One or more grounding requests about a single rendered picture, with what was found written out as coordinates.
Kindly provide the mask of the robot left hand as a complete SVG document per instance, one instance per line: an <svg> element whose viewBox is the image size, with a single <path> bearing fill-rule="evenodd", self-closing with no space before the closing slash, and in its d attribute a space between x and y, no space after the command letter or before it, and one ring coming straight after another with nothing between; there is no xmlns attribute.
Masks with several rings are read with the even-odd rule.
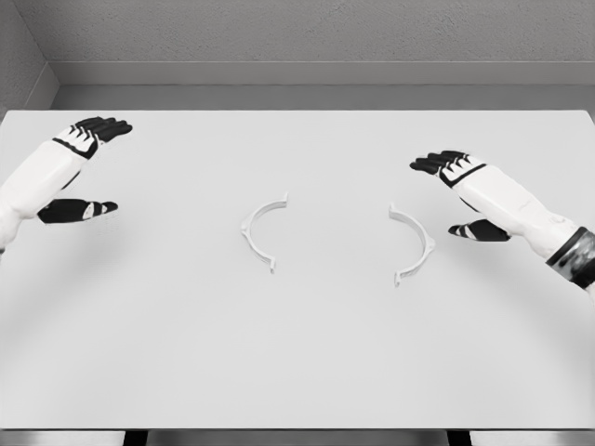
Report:
<svg viewBox="0 0 595 446"><path fill-rule="evenodd" d="M43 142L0 186L22 221L33 217L46 224L89 220L114 212L114 202L58 197L82 172L98 149L133 129L126 121L92 117L70 125Z"/></svg>

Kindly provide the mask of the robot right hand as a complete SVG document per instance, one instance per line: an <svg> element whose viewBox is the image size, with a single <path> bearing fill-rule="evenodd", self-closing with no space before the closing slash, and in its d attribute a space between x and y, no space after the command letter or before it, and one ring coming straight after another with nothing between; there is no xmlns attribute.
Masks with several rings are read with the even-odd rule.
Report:
<svg viewBox="0 0 595 446"><path fill-rule="evenodd" d="M540 256L553 252L553 224L537 198L499 168L461 151L429 153L410 167L437 177L483 218L457 224L448 232L478 242L523 237Z"/></svg>

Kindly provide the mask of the white pipe clamp half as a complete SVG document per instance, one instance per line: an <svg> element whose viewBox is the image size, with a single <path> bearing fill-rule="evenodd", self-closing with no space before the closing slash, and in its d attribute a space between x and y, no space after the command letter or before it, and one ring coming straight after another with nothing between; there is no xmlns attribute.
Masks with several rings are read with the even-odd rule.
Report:
<svg viewBox="0 0 595 446"><path fill-rule="evenodd" d="M393 203L390 203L389 205L389 218L408 225L415 231L422 244L422 254L420 258L409 267L397 269L395 271L393 283L394 287L398 288L403 279L414 276L424 266L430 257L430 254L435 250L436 242L419 220L404 211L398 210Z"/></svg>
<svg viewBox="0 0 595 446"><path fill-rule="evenodd" d="M247 245L252 252L252 254L265 263L269 268L270 274L274 274L276 271L277 260L276 257L266 253L265 251L261 250L257 244L255 243L252 230L255 223L264 215L269 213L272 210L276 209L283 209L288 206L289 201L289 192L287 191L284 196L275 201L270 201L267 203L262 204L260 207L255 209L251 214L249 214L241 223L240 232L241 235L244 237Z"/></svg>

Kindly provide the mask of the wide white table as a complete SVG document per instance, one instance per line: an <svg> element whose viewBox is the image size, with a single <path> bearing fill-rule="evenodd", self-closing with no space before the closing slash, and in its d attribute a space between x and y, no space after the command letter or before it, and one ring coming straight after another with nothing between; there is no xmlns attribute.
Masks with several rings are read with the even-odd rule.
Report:
<svg viewBox="0 0 595 446"><path fill-rule="evenodd" d="M459 150L595 230L585 111L119 111L0 260L0 428L593 428L595 308L409 164ZM274 274L250 251L254 225ZM435 240L422 244L389 205Z"/></svg>

